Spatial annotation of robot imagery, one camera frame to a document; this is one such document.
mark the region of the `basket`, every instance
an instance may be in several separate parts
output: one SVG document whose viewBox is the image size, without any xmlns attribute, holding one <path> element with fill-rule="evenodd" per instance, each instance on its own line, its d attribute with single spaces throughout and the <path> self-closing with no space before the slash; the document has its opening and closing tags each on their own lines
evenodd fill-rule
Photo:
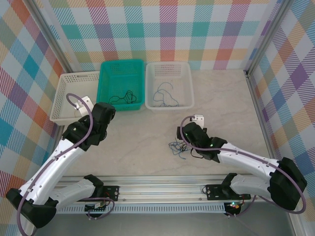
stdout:
<svg viewBox="0 0 315 236">
<path fill-rule="evenodd" d="M 140 59 L 103 62 L 96 100 L 113 105 L 117 111 L 139 110 L 144 103 L 144 62 Z"/>
<path fill-rule="evenodd" d="M 189 64 L 183 61 L 148 63 L 145 93 L 146 107 L 156 113 L 192 108 L 194 95 Z"/>
<path fill-rule="evenodd" d="M 62 74 L 58 82 L 50 120 L 58 125 L 69 125 L 78 121 L 81 117 L 80 112 L 74 110 L 65 96 L 69 92 L 79 97 L 88 96 L 95 104 L 98 78 L 99 71 Z"/>
</svg>

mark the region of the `black mount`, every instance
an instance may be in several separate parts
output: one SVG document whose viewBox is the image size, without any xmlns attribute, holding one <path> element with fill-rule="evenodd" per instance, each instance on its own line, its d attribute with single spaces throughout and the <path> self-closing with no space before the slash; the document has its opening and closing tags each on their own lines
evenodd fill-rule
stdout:
<svg viewBox="0 0 315 236">
<path fill-rule="evenodd" d="M 95 186 L 94 193 L 91 198 L 110 198 L 113 201 L 118 201 L 119 196 L 119 186 L 103 186 L 103 182 L 93 175 L 88 175 L 84 177 L 85 179 L 89 180 Z M 95 204 L 86 204 L 84 207 L 84 211 L 91 211 L 91 212 L 100 212 L 106 210 L 106 205 L 104 201 L 96 201 L 96 200 L 79 200 L 79 202 L 101 202 L 101 207 L 95 208 Z M 100 217 L 102 213 L 90 214 L 91 217 Z"/>
<path fill-rule="evenodd" d="M 115 116 L 115 107 L 104 102 L 98 102 L 92 110 L 93 128 L 89 137 L 79 146 L 87 151 L 91 145 L 98 146 L 99 142 L 107 136 L 107 126 Z M 63 133 L 63 138 L 68 139 L 72 143 L 80 141 L 87 133 L 90 127 L 90 116 L 86 115 L 78 121 L 70 124 Z"/>
<path fill-rule="evenodd" d="M 242 206 L 232 207 L 230 203 L 224 203 L 224 208 L 227 213 L 230 213 L 231 215 L 238 215 L 239 213 L 241 213 Z"/>
<path fill-rule="evenodd" d="M 281 161 L 278 161 L 278 163 L 278 167 L 286 172 L 303 192 L 307 186 L 307 182 L 294 162 L 284 157 Z M 270 192 L 271 199 L 284 209 L 294 210 L 301 198 L 297 189 L 290 180 L 278 170 L 270 175 L 270 186 L 267 190 Z"/>
<path fill-rule="evenodd" d="M 206 128 L 206 127 L 204 127 L 204 128 L 202 129 L 202 131 L 205 132 L 205 133 L 207 133 L 207 130 L 208 130 L 208 128 Z M 182 139 L 182 136 L 181 136 L 181 127 L 180 127 L 180 126 L 177 126 L 176 136 L 177 136 L 177 139 L 178 139 L 178 140 L 183 140 L 183 139 Z M 184 136 L 184 138 L 185 138 L 186 142 L 189 143 L 189 140 L 187 139 L 187 136 L 186 136 L 186 135 Z"/>
<path fill-rule="evenodd" d="M 225 187 L 222 184 L 208 184 L 205 188 L 208 201 L 215 200 L 249 200 L 251 199 L 250 194 L 239 195 L 236 193 L 226 194 Z"/>
<path fill-rule="evenodd" d="M 218 137 L 210 137 L 195 122 L 190 122 L 183 127 L 183 133 L 189 143 L 197 148 L 221 148 L 227 141 Z M 196 152 L 207 160 L 214 160 L 220 163 L 218 154 L 220 151 L 199 151 Z"/>
<path fill-rule="evenodd" d="M 92 110 L 93 115 L 93 128 L 89 137 L 79 146 L 82 150 L 86 151 L 91 145 L 98 145 L 100 141 L 106 138 L 107 126 L 115 116 L 115 107 L 104 102 L 96 103 Z M 67 130 L 63 133 L 63 139 L 68 139 L 72 143 L 80 141 L 87 133 L 90 126 L 90 117 L 84 116 L 78 121 L 70 124 Z M 94 183 L 95 191 L 92 197 L 101 196 L 103 193 L 103 182 L 96 177 L 89 175 L 85 177 Z M 11 188 L 5 197 L 11 202 L 17 210 L 22 196 L 19 189 Z M 24 200 L 21 214 L 27 218 L 36 228 L 42 228 L 47 225 L 56 214 L 56 205 L 59 202 L 49 198 L 44 205 L 35 205 L 33 200 Z"/>
</svg>

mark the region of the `teal plastic basket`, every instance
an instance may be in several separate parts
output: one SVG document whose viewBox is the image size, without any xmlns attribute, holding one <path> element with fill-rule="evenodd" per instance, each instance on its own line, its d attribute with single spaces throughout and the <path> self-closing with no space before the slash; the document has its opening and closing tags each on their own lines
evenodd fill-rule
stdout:
<svg viewBox="0 0 315 236">
<path fill-rule="evenodd" d="M 135 97 L 123 98 L 127 91 Z M 112 60 L 100 67 L 96 102 L 113 105 L 117 111 L 139 110 L 144 103 L 144 62 L 140 59 Z"/>
</svg>

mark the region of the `white plastic basket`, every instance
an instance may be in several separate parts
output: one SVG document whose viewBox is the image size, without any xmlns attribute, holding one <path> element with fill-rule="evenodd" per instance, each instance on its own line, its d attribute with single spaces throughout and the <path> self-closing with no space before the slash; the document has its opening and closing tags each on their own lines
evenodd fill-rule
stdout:
<svg viewBox="0 0 315 236">
<path fill-rule="evenodd" d="M 58 125 L 69 125 L 77 121 L 81 114 L 74 110 L 65 96 L 69 92 L 79 97 L 88 96 L 95 104 L 98 78 L 99 71 L 62 74 L 58 82 L 50 120 Z"/>
<path fill-rule="evenodd" d="M 151 62 L 146 68 L 146 107 L 155 113 L 194 106 L 190 67 L 183 61 Z"/>
</svg>

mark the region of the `white bracket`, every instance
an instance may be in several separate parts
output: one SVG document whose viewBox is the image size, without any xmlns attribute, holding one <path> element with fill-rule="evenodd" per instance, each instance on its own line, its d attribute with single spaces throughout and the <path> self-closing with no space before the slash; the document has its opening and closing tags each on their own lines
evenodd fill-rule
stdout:
<svg viewBox="0 0 315 236">
<path fill-rule="evenodd" d="M 202 114 L 195 114 L 193 115 L 194 118 L 191 118 L 191 121 L 195 122 L 197 125 L 199 125 L 201 127 L 201 129 L 203 129 L 204 125 L 205 125 L 205 118 Z"/>
<path fill-rule="evenodd" d="M 88 96 L 82 97 L 82 100 L 85 101 L 85 103 L 88 105 L 89 109 L 92 110 L 94 105 L 90 98 Z M 79 110 L 81 113 L 81 116 L 85 116 L 88 114 L 88 110 L 85 108 L 85 106 L 82 104 L 82 102 L 78 101 L 75 104 L 75 110 Z"/>
</svg>

